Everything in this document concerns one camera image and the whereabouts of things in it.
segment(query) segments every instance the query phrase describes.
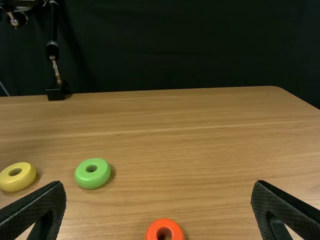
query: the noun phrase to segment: black backdrop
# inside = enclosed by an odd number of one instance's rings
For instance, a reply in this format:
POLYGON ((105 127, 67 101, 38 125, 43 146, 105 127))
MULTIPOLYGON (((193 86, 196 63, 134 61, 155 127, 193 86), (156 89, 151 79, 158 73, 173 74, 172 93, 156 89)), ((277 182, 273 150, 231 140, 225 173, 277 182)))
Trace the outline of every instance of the black backdrop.
MULTIPOLYGON (((48 9, 29 14, 19 30, 0 22, 12 95, 54 78, 48 9)), ((74 93, 274 85, 320 107, 319 0, 65 0, 58 41, 74 93)))

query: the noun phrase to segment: orange ring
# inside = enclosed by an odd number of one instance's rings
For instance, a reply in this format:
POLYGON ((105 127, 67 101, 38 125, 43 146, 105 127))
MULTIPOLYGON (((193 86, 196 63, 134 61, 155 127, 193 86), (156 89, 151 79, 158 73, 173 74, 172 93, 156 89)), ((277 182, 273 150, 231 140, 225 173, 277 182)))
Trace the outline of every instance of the orange ring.
POLYGON ((144 240, 158 240, 160 236, 171 236, 171 240, 185 240, 184 232, 179 225, 167 218, 154 221, 147 229, 144 240))

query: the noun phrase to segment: black clamp base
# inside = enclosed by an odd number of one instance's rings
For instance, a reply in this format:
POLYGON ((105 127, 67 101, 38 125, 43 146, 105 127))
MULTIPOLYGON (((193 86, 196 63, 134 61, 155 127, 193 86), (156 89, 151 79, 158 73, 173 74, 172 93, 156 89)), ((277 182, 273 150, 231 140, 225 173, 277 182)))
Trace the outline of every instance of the black clamp base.
POLYGON ((71 94, 66 81, 62 81, 61 84, 57 84, 56 82, 51 84, 50 87, 45 90, 45 93, 49 101, 65 100, 66 96, 71 94))

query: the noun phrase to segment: table surface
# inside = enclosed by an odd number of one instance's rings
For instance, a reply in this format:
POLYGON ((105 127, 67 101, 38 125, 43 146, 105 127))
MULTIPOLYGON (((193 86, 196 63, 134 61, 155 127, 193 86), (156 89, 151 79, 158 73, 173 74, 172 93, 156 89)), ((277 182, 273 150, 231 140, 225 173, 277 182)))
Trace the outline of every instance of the table surface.
POLYGON ((320 111, 278 87, 3 97, 0 112, 0 169, 29 162, 38 174, 0 192, 0 208, 60 180, 59 240, 143 240, 159 218, 186 240, 259 240, 257 180, 320 208, 320 111), (75 169, 93 157, 112 176, 81 189, 75 169))

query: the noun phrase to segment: green ring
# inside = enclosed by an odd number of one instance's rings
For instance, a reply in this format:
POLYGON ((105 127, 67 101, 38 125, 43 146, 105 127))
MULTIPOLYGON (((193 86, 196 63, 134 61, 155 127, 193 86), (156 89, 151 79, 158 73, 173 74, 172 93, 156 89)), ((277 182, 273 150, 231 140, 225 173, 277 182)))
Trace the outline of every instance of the green ring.
POLYGON ((106 183, 110 174, 110 166, 104 159, 89 158, 78 165, 74 178, 83 189, 97 189, 106 183))

